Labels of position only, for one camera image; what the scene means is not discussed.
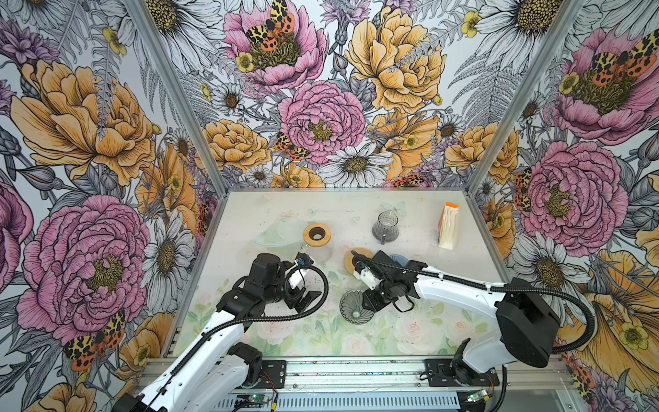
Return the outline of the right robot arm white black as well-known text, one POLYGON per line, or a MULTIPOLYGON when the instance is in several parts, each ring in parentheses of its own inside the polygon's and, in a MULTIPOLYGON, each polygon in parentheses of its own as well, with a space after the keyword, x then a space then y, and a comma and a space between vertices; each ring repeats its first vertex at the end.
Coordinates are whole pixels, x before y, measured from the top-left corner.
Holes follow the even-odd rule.
POLYGON ((485 319, 482 336, 465 338, 441 374, 466 385, 497 367, 516 362, 547 367, 559 329, 559 317, 527 281, 484 283, 454 276, 425 263, 401 265, 384 252, 367 257, 351 252, 354 275, 366 285, 362 307, 379 312, 405 300, 459 307, 485 319))

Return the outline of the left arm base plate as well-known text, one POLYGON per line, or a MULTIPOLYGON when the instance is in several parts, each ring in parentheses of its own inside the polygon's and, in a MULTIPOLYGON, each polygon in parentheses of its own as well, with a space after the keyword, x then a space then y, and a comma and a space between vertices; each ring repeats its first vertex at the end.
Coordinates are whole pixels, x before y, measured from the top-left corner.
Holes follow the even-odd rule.
POLYGON ((245 389, 282 389, 285 386, 288 363, 285 360, 257 360, 249 367, 245 389))

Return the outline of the grey glass dripper cone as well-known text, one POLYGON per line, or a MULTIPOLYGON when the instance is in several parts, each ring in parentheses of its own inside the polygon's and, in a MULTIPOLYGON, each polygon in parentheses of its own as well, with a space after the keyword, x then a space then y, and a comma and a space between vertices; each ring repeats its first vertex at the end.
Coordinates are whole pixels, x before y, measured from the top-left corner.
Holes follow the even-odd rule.
POLYGON ((351 324, 366 324, 374 316, 374 312, 363 307, 364 296, 360 290, 349 290, 340 302, 339 310, 343 318, 351 324))

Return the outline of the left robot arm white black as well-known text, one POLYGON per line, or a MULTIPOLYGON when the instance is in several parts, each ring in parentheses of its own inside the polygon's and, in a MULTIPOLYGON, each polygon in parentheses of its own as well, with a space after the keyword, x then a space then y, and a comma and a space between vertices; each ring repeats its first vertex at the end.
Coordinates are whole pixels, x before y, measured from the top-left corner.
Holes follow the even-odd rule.
POLYGON ((209 411, 240 386, 255 386, 261 351, 242 342, 253 324, 283 323, 317 312, 329 281, 304 253, 292 262, 260 253, 216 306, 209 322, 168 369, 137 396, 123 395, 115 411, 209 411))

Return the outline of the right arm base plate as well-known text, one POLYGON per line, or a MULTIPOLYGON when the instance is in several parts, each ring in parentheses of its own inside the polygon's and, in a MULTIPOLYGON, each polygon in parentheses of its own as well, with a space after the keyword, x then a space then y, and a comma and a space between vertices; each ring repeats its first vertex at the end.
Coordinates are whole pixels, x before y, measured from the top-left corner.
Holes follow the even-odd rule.
POLYGON ((462 363, 455 366, 453 360, 448 358, 425 359, 424 371, 419 379, 427 381, 430 387, 499 386, 499 376, 495 369, 479 374, 462 363))

